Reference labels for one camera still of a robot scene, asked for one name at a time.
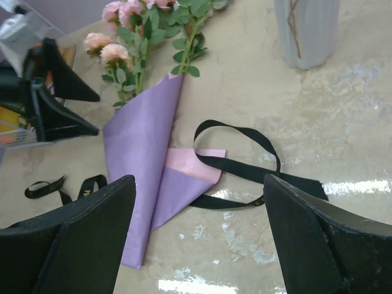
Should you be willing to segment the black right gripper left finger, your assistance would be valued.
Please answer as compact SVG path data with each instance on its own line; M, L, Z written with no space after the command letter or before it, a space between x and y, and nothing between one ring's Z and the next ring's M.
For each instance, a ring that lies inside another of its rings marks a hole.
M2 293L112 293L136 184L89 178L80 196L1 230Z

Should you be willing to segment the purple pink wrapping paper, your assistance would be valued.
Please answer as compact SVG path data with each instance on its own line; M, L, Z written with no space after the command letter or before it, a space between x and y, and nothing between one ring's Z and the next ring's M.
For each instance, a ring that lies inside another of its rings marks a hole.
M151 231L213 187L221 171L202 163L193 149L170 148L183 78L167 74L116 110L104 125L111 182L135 178L136 198L121 263L139 270Z

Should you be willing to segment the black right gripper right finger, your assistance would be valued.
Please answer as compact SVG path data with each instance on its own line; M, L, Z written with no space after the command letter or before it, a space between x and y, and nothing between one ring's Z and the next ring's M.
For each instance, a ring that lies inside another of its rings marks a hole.
M266 210L287 293L391 293L391 226L266 175Z

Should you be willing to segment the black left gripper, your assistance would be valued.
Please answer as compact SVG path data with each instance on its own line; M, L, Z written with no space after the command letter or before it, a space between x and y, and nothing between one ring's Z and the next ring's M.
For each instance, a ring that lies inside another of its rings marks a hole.
M60 141L96 136L99 129L62 106L43 82L50 72L55 96L65 100L99 102L100 96L67 65L54 39L44 38L41 46L30 51L35 62L23 66L22 76L8 63L1 63L1 106L32 107L29 119L38 141Z

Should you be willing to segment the black ribbon gold lettering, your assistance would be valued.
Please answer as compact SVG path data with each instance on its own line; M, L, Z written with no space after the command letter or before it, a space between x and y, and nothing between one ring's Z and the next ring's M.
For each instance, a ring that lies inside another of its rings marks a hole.
M275 157L276 160L276 170L269 170L266 168L253 166L249 164L244 164L242 162L238 162L235 160L231 160L228 158L220 158L214 156L202 156L194 149L195 155L197 158L204 164L209 167L217 168L222 172L226 172L232 175L235 175L239 178L246 179L248 181L252 181L259 184L264 184L265 175L272 174L277 176L278 178L284 180L285 182L297 187L298 189L312 195L316 198L329 201L328 196L326 195L323 185L320 181L316 181L313 179L301 178L298 176L289 175L281 172L281 161L279 156L277 155L276 150L274 149L270 140L264 136L262 133L255 129L247 128L247 127L236 127L231 126L229 124L225 124L216 120L206 120L202 122L196 129L194 135L194 143L197 137L206 129L212 127L229 127L237 130L238 132L245 135L247 138L250 138L252 141L256 142L260 145L265 151L269 152ZM38 181L32 185L30 185L25 191L24 196L28 199L38 199L42 198L48 194L59 192L61 201L63 205L69 204L72 202L71 197L62 191L62 187L66 180L65 176L62 176L55 182L49 183L46 181ZM45 184L37 190L30 190L29 188L38 184ZM88 178L82 182L78 199L86 197L90 195L94 186L97 184L98 188L101 189L107 185L107 179L103 175L93 176L92 178ZM221 199L217 197L213 197L210 195L201 194L197 197L189 206L203 209L237 209L237 208L250 208L256 206L262 206L265 204L264 196L260 196L256 200L249 203L241 203L235 202L227 199Z

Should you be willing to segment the white rose stem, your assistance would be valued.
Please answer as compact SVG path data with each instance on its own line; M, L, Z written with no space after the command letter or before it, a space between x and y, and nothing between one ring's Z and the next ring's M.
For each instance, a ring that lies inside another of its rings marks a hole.
M180 29L183 36L172 42L177 50L173 55L177 66L173 75L190 74L199 77L199 69L192 62L206 54L205 37L202 27L212 17L214 11L229 6L228 1L176 1L176 8L170 14L169 25Z

